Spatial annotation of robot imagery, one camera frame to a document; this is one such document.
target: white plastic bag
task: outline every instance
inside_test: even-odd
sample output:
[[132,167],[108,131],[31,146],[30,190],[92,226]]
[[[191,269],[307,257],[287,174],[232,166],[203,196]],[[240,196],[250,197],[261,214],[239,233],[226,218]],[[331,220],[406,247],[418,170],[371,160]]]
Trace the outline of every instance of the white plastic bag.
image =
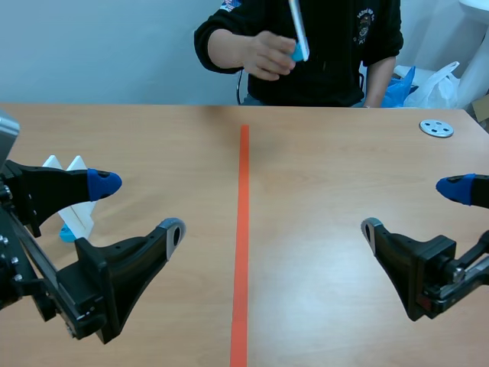
[[455,61],[434,73],[417,90],[411,93],[405,107],[417,109],[455,109],[458,105],[460,79],[452,74],[460,63]]

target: person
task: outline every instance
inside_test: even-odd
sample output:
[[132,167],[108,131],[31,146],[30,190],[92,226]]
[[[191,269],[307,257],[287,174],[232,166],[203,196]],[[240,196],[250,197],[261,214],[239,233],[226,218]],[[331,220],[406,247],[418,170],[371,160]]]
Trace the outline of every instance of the person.
[[294,62],[296,32],[287,0],[225,0],[194,34],[202,65],[217,73],[245,70],[248,105],[381,107],[403,46],[400,0],[302,0],[310,49]]

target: orange tape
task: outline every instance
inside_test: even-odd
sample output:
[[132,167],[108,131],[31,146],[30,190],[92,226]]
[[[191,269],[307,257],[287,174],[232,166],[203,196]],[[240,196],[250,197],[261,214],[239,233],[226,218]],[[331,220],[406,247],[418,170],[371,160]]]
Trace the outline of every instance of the orange tape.
[[248,249],[250,227],[250,128],[241,127],[236,229],[235,292],[232,302],[230,367],[248,364]]

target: sleeve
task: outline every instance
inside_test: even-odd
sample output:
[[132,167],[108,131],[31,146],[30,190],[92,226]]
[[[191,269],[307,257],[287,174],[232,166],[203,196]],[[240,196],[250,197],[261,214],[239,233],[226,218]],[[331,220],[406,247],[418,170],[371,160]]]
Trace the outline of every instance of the sleeve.
[[400,0],[383,0],[379,18],[365,44],[364,65],[399,55],[404,39],[400,30]]
[[213,31],[227,29],[233,34],[256,36],[265,27],[267,0],[224,0],[221,8],[194,34],[194,47],[201,64],[217,73],[237,73],[239,69],[221,69],[209,58],[207,44]]

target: screw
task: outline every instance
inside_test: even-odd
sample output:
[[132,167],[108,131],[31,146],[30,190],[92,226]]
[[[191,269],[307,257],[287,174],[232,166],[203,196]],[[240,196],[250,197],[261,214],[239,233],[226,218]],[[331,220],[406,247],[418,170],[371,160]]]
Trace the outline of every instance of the screw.
[[462,268],[456,268],[452,274],[452,283],[458,283],[462,281],[465,276],[465,270]]
[[66,330],[68,330],[68,334],[74,338],[75,337],[75,333],[73,332],[73,329],[70,327],[70,325],[66,324]]

